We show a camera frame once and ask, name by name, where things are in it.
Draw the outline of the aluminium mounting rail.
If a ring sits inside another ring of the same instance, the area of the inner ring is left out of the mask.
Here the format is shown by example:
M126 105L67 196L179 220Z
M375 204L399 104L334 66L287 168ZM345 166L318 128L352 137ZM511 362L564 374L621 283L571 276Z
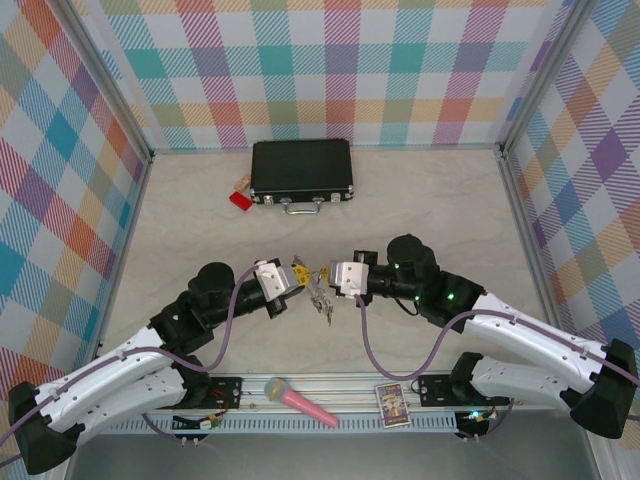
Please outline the aluminium mounting rail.
M210 377L231 377L230 375L206 375L206 374L184 374L184 389L187 391L181 402L170 404L168 402L160 404L158 407L164 410L187 412L194 414L198 411L209 411L212 409L191 408L190 402L198 386L203 384ZM247 375L243 378L242 396L238 410L231 412L255 412L255 413L297 413L298 411L289 408L278 402L270 402L264 395L263 387L269 380L268 375ZM289 385L302 396L311 402L324 408L333 415L365 412L371 413L378 410L378 404L374 389L378 385L387 384L390 381L380 376L364 373L335 374L331 375L309 375L306 377L287 377L285 379ZM420 398L416 391L417 379L401 383L405 399L408 402L410 411L419 408L427 409L453 409L471 410L486 409L492 407L422 407Z

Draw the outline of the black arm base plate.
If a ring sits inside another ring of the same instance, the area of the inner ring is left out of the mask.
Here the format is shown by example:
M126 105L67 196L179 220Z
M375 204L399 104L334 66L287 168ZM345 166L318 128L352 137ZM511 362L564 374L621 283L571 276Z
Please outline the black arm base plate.
M212 410L238 410L242 387L242 377L210 377L196 388L190 407Z
M507 397L486 397L479 393L463 397L454 392L447 374L419 376L416 391L422 407L502 407L510 402Z

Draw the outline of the aluminium side rail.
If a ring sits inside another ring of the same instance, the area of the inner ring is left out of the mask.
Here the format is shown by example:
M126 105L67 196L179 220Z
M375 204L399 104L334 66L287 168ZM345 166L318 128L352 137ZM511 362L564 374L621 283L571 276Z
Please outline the aluminium side rail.
M151 156L151 159L145 164L142 170L141 182L136 196L134 197L133 206L126 224L125 236L121 244L121 250L116 258L117 262L115 263L113 278L109 283L107 296L103 306L101 307L98 321L96 322L95 328L92 331L87 351L82 357L84 364L87 364L90 361L94 360L103 348L117 293L123 278L127 257L131 248L131 243L133 241L136 224L144 202L144 197L150 181L151 171L154 166L155 160L156 155L153 154Z
M547 276L537 237L529 221L524 196L519 190L509 155L500 144L494 146L494 154L543 317L552 326L562 328L552 284Z

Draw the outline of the small printed card box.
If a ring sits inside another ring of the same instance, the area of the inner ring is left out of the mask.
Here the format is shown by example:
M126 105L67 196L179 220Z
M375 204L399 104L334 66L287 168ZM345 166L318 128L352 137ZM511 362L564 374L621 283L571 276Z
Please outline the small printed card box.
M400 383L378 385L374 392L384 428L402 427L411 423L408 404Z

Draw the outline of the black controller board with LED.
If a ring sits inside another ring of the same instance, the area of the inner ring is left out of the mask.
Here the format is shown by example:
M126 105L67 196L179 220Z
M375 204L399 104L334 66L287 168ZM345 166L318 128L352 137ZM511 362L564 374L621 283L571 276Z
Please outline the black controller board with LED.
M491 423L490 411L457 412L455 414L457 432L462 439L481 437L488 433Z

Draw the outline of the aluminium corner post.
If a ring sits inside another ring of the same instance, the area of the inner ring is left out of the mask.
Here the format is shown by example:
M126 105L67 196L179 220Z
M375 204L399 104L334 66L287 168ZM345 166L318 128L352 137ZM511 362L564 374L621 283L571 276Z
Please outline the aluminium corner post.
M151 164L153 150L72 1L48 0L48 2L63 28L70 35L87 71L111 107L115 118L120 122L127 138L144 162Z
M549 0L534 28L517 77L515 94L496 137L496 149L507 155L539 106L559 72L584 23L598 0Z

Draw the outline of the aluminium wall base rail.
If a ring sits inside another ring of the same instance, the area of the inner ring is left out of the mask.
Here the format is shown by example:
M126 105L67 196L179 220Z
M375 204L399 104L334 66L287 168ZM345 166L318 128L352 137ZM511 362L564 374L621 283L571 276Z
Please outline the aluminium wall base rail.
M494 151L498 148L496 143L462 143L462 144L429 144L429 145L355 145L350 144L351 150L355 151L471 151L471 150L489 150ZM170 149L158 148L153 150L154 156L159 155L197 155L197 154L231 154L231 153L247 153L253 147L246 148L189 148L189 149Z

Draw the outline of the pink toy microphone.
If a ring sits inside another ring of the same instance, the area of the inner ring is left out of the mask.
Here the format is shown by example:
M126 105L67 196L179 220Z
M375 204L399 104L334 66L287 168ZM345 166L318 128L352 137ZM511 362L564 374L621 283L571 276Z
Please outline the pink toy microphone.
M338 426L339 420L336 416L302 396L281 378L269 379L264 386L264 395L270 402L281 403L329 428Z

